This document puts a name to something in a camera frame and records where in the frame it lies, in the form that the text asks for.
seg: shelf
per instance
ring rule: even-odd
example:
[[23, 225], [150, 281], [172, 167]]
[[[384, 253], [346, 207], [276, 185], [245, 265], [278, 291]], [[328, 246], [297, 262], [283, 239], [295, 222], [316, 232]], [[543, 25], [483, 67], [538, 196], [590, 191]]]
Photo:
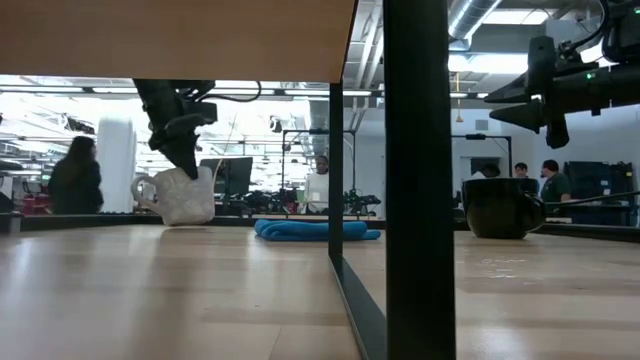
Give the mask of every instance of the shelf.
[[338, 82], [354, 0], [5, 0], [1, 74]]

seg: black jacket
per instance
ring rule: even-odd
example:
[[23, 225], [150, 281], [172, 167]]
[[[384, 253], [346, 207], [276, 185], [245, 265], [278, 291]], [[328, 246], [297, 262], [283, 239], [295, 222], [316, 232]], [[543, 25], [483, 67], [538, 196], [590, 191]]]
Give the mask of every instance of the black jacket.
[[53, 168], [49, 196], [54, 214], [96, 214], [102, 204], [100, 165], [85, 166], [63, 159]]

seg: person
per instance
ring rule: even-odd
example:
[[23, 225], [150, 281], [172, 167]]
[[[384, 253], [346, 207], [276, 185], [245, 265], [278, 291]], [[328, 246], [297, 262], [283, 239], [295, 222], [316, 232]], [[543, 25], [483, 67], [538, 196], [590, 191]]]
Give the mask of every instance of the person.
[[555, 160], [546, 160], [542, 163], [541, 177], [547, 179], [540, 193], [542, 201], [561, 202], [571, 200], [569, 178], [560, 172], [560, 166]]
[[323, 213], [329, 207], [329, 158], [316, 157], [316, 172], [307, 176], [304, 187], [305, 213]]
[[491, 179], [500, 176], [500, 168], [496, 164], [485, 164], [480, 171], [471, 176], [471, 179]]
[[54, 214], [96, 214], [104, 203], [100, 191], [100, 165], [93, 139], [73, 139], [67, 155], [53, 168], [49, 196]]
[[529, 167], [525, 163], [517, 163], [515, 166], [516, 177], [519, 179], [527, 179], [527, 172], [529, 171]]

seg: man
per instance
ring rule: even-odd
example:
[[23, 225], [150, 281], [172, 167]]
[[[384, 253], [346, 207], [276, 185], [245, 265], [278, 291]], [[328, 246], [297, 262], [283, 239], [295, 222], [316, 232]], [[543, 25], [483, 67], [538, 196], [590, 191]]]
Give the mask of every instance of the man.
[[571, 184], [569, 183], [569, 178], [560, 172], [560, 167], [555, 160], [547, 160], [542, 163], [541, 177], [547, 179], [540, 194], [544, 202], [571, 200]]
[[516, 173], [516, 177], [519, 179], [526, 179], [529, 176], [527, 176], [527, 172], [529, 171], [529, 168], [527, 167], [527, 164], [525, 163], [517, 163], [515, 166], [515, 173]]
[[491, 179], [500, 176], [500, 168], [496, 164], [486, 164], [471, 176], [471, 179]]

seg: green shirt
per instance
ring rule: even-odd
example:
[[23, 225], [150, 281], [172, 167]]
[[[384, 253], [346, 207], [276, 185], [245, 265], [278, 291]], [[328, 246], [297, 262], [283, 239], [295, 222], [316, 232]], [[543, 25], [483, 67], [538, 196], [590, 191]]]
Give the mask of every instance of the green shirt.
[[569, 178], [562, 173], [556, 173], [544, 183], [540, 197], [544, 202], [560, 202], [564, 194], [571, 194]]

